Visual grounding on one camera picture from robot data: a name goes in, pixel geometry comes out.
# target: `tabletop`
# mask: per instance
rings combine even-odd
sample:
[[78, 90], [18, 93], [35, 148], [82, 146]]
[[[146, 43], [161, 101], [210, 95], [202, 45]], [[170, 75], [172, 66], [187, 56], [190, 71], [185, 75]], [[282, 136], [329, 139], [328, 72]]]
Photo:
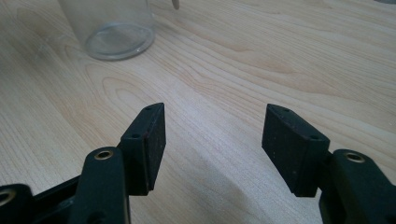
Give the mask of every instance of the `tabletop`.
[[0, 1], [0, 185], [79, 175], [145, 106], [167, 145], [133, 223], [321, 223], [262, 150], [267, 104], [371, 157], [396, 184], [396, 5], [372, 0], [150, 2], [155, 42], [102, 62], [55, 0]]

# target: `clear glass container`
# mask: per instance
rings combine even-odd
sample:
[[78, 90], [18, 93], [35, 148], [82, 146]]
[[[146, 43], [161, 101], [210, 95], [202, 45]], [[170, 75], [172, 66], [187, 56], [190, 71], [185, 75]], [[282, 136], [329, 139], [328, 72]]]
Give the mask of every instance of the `clear glass container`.
[[133, 57], [154, 41], [147, 0], [59, 0], [80, 45], [95, 59]]

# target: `screw hole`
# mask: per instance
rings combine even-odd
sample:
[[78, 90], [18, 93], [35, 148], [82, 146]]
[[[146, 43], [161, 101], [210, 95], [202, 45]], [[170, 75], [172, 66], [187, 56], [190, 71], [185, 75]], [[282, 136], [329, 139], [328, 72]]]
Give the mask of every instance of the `screw hole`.
[[349, 159], [350, 161], [354, 161], [354, 162], [359, 162], [362, 163], [364, 162], [364, 158], [356, 153], [352, 153], [352, 152], [347, 152], [345, 154], [346, 158]]
[[94, 212], [87, 219], [88, 224], [101, 224], [105, 222], [106, 215], [104, 212]]
[[95, 155], [95, 158], [99, 161], [107, 160], [108, 158], [113, 156], [113, 151], [104, 150]]
[[0, 207], [11, 202], [17, 192], [14, 189], [3, 189], [0, 191]]

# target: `wood grain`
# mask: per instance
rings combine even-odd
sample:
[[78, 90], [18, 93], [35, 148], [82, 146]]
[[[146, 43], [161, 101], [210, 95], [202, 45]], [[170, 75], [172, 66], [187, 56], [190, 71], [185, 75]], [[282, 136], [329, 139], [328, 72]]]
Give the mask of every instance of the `wood grain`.
[[153, 0], [155, 43], [107, 63], [57, 1], [0, 1], [0, 185], [34, 194], [165, 102], [156, 188], [133, 223], [320, 223], [261, 149], [266, 104], [372, 157], [396, 184], [396, 6], [371, 0]]

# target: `glass jar base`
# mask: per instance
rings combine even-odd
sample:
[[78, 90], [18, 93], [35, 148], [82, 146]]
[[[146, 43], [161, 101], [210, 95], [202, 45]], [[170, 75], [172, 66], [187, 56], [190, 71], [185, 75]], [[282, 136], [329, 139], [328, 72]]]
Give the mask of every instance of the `glass jar base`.
[[109, 23], [85, 42], [88, 54], [99, 60], [116, 61], [133, 57], [154, 41], [154, 30], [131, 23]]

